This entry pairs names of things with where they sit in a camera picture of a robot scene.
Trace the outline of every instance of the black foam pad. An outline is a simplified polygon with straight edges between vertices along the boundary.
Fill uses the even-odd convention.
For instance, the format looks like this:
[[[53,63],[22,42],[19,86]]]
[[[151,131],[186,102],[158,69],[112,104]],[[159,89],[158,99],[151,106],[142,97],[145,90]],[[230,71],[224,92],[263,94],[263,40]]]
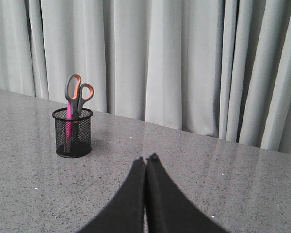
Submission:
[[[142,158],[135,160],[116,195],[78,233],[142,233],[145,172]]]
[[[151,233],[228,233],[199,211],[177,188],[158,156],[147,159],[145,206]]]

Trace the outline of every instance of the scissors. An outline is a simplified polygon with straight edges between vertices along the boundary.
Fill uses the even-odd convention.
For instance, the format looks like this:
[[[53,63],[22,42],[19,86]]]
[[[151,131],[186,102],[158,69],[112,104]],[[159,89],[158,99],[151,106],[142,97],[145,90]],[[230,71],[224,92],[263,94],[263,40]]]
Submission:
[[[71,91],[72,81],[76,80],[74,89]],[[83,98],[83,89],[88,88],[90,94],[85,99]],[[94,95],[94,89],[90,84],[81,85],[81,77],[77,74],[73,74],[66,82],[65,85],[65,97],[68,100],[67,107],[67,119],[77,119],[81,115],[83,105],[89,101]],[[78,122],[68,121],[66,122],[66,143],[64,144],[64,152],[71,152],[72,142],[77,142],[78,138]]]
[[[71,95],[71,81],[76,79],[77,83],[74,87],[73,95]],[[82,92],[84,88],[88,88],[90,94],[83,98]],[[65,85],[65,97],[68,100],[67,118],[76,119],[81,115],[83,105],[89,101],[94,95],[94,89],[90,84],[81,85],[81,77],[77,74],[73,74],[66,82]]]

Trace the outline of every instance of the pen holder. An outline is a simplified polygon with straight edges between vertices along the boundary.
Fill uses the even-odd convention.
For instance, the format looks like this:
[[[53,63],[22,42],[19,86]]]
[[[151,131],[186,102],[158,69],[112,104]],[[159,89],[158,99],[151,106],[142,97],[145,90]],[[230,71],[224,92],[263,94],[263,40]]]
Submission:
[[[56,131],[56,153],[64,158],[78,158],[87,155],[91,146],[91,117],[93,112],[82,108],[77,119],[67,119],[67,108],[53,112]]]

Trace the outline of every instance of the gray curtain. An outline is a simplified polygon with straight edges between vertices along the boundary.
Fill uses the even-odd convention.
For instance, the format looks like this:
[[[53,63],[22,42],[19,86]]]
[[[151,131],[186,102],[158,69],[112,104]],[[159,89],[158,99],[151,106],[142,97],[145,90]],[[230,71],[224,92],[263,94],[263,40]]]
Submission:
[[[291,0],[0,0],[0,89],[291,153]]]

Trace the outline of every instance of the gray speckled table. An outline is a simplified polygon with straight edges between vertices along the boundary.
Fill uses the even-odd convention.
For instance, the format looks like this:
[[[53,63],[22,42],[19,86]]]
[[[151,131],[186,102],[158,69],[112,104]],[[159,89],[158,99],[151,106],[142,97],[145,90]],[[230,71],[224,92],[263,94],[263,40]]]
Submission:
[[[291,155],[94,111],[90,154],[56,154],[64,104],[0,90],[0,233],[74,232],[156,152],[184,194],[231,232],[291,233]]]

